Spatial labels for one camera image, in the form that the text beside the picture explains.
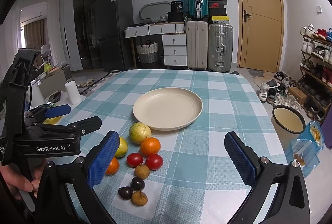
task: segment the brown curtain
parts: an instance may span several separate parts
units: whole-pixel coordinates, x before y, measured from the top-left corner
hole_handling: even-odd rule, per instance
[[[45,45],[45,19],[40,19],[24,26],[24,38],[26,48],[41,49]],[[41,56],[37,56],[34,66],[39,67],[43,63]]]

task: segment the metal bolt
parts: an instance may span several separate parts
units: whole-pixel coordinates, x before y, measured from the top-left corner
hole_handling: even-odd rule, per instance
[[[267,163],[270,162],[270,160],[266,156],[262,156],[261,157],[261,162],[263,162],[264,164],[267,164]]]
[[[75,159],[76,163],[82,163],[84,161],[84,156],[79,156],[78,158]]]
[[[300,164],[299,164],[297,161],[293,161],[293,162],[292,162],[292,165],[293,165],[295,168],[298,168],[298,166],[300,166]]]

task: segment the checkered tablecloth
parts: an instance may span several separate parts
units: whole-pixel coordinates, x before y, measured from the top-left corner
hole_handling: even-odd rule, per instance
[[[136,207],[117,195],[127,186],[134,169],[119,159],[120,170],[104,176],[94,187],[96,194],[118,224],[227,223],[241,205],[250,187],[243,181],[224,148],[224,137],[235,131],[258,156],[286,164],[279,139],[263,105],[249,82],[237,75],[187,70],[130,70],[106,83],[72,110],[61,124],[99,116],[101,128],[81,139],[81,155],[97,145],[109,130],[128,139],[137,122],[132,107],[144,93],[163,87],[181,87],[197,93],[203,101],[202,114],[184,129],[165,133],[152,131],[161,142],[163,166],[151,171],[143,192],[148,203]],[[128,154],[138,146],[128,143]],[[75,157],[60,158],[57,164]],[[273,186],[256,219],[262,221],[271,204]],[[86,220],[75,194],[71,195],[79,215]]]

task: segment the blue gripper pad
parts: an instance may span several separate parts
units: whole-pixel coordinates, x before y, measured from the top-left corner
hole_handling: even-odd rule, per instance
[[[224,144],[243,182],[253,187],[260,173],[258,156],[250,147],[244,145],[235,132],[228,132],[226,134]]]
[[[87,182],[91,188],[100,184],[119,146],[119,134],[109,131],[99,145],[92,147],[86,155]]]
[[[45,112],[45,117],[55,118],[55,117],[58,117],[58,116],[69,114],[70,111],[71,111],[71,108],[68,104],[53,107],[53,108],[48,108],[48,110]]]

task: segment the wooden door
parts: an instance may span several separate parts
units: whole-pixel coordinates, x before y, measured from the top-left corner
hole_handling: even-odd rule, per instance
[[[282,0],[242,0],[240,67],[275,72],[281,52],[282,29]]]

